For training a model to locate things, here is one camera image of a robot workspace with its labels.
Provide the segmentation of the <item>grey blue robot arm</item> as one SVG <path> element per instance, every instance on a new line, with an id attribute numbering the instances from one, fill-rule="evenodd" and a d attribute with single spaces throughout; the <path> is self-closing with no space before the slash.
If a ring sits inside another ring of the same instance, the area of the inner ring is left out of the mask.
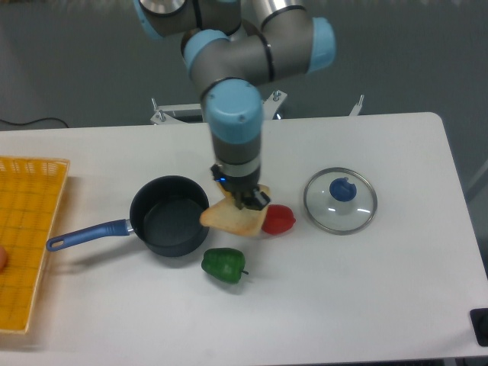
<path id="1" fill-rule="evenodd" d="M 239 1 L 137 1 L 148 34 L 181 34 L 181 54 L 213 140 L 215 181 L 240 208 L 262 210 L 258 186 L 264 107 L 260 85 L 329 66 L 336 37 L 325 18 L 302 1 L 254 1 L 257 17 L 242 17 Z"/>

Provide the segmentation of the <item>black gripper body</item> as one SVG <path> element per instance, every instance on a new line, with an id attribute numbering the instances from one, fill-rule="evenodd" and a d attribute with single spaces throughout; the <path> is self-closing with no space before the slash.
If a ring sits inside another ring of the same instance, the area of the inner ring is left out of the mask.
<path id="1" fill-rule="evenodd" d="M 212 172 L 214 181 L 219 183 L 225 192 L 231 194 L 234 205 L 235 205 L 235 201 L 234 201 L 235 193 L 242 193 L 243 201 L 245 204 L 244 208 L 246 208 L 246 198 L 250 197 L 253 191 L 263 191 L 258 186 L 258 180 L 260 178 L 260 173 L 261 173 L 260 167 L 258 167 L 253 173 L 242 177 L 226 175 L 223 172 L 223 169 L 219 167 L 217 164 L 214 164 L 210 168 L 210 170 Z"/>

